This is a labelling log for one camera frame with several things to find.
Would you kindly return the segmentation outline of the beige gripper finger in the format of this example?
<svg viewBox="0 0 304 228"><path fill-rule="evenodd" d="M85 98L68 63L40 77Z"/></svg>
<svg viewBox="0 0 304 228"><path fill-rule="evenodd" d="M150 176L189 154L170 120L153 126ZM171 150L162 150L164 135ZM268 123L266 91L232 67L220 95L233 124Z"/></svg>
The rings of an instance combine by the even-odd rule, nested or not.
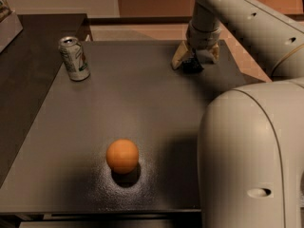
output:
<svg viewBox="0 0 304 228"><path fill-rule="evenodd" d="M196 55L201 64L215 64L219 60L219 43L199 46Z"/></svg>
<svg viewBox="0 0 304 228"><path fill-rule="evenodd" d="M171 67L176 70L182 62L192 56L192 49L186 41L181 41L171 61Z"/></svg>

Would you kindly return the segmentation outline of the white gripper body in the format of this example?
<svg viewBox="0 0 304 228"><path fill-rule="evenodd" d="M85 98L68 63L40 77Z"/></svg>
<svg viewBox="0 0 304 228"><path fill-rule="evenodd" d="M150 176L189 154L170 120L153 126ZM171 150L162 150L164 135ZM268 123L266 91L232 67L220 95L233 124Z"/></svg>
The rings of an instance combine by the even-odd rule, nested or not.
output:
<svg viewBox="0 0 304 228"><path fill-rule="evenodd" d="M189 22L186 31L186 40L188 45L193 49L204 50L212 48L219 40L220 27L211 30L202 31Z"/></svg>

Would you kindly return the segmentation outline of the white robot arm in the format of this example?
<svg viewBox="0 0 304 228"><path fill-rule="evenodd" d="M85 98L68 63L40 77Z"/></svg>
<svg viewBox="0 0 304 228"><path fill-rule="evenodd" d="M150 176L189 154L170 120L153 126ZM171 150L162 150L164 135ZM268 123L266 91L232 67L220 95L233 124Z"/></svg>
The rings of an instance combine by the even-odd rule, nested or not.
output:
<svg viewBox="0 0 304 228"><path fill-rule="evenodd" d="M227 28L269 82L218 96L198 134L202 228L303 228L304 30L257 0L195 0L172 67Z"/></svg>

